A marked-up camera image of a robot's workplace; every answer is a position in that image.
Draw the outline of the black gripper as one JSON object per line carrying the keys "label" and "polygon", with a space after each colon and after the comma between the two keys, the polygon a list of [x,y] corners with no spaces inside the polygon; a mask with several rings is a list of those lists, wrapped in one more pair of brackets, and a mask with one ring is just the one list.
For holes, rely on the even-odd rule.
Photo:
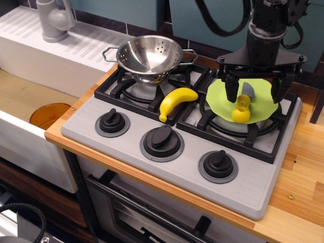
{"label": "black gripper", "polygon": [[[225,82],[227,100],[235,103],[240,78],[270,78],[292,72],[297,74],[307,61],[303,54],[280,49],[287,28],[269,32],[249,24],[247,42],[240,50],[217,58],[217,78]],[[275,78],[272,81],[273,103],[279,103],[287,94],[293,79]]]}

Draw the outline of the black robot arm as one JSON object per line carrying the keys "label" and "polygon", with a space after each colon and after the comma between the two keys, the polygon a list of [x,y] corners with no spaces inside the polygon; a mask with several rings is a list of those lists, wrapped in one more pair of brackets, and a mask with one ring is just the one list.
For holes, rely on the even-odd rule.
{"label": "black robot arm", "polygon": [[228,101],[236,102],[241,78],[270,78],[273,102],[285,97],[307,57],[280,46],[288,27],[295,27],[303,38],[298,20],[307,15],[309,5],[310,1],[253,1],[246,44],[217,58],[217,77],[225,83]]}

